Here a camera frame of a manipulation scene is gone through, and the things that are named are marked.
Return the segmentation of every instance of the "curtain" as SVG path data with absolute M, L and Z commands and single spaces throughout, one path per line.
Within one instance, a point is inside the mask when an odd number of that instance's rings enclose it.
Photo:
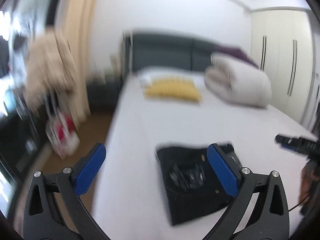
M 90 114 L 86 88 L 89 64 L 89 39 L 91 22 L 96 0 L 68 0 L 61 30 L 69 42 L 79 76 L 75 93 L 70 97 L 68 106 L 76 127 Z

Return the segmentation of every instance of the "folded white blanket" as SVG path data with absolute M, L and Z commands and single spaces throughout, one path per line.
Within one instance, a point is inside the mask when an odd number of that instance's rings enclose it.
M 212 55 L 212 64 L 205 71 L 205 85 L 221 98 L 259 107 L 265 107 L 271 102 L 271 84 L 262 71 L 221 53 Z

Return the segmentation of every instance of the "black cable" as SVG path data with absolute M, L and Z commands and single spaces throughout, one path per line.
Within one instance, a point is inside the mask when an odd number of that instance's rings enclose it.
M 292 211 L 292 210 L 294 210 L 296 207 L 300 206 L 308 197 L 309 197 L 309 195 L 306 196 L 299 204 L 297 204 L 297 205 L 295 205 L 293 208 L 289 209 L 289 212 Z

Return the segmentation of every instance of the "blue gripper pad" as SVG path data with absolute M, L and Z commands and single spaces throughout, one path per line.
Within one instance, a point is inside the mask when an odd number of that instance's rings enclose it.
M 288 145 L 281 144 L 281 147 L 296 152 L 293 147 L 290 147 L 290 146 L 288 146 Z
M 213 145 L 208 147 L 207 158 L 226 193 L 235 198 L 239 192 L 236 176 Z
M 103 144 L 96 144 L 88 155 L 81 158 L 75 165 L 74 192 L 78 197 L 87 193 L 105 158 L 105 146 Z

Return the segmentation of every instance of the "wardrobe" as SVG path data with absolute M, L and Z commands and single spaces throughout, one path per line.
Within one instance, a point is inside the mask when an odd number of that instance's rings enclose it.
M 251 57 L 270 79 L 271 105 L 300 123 L 313 70 L 308 14 L 296 10 L 252 13 Z

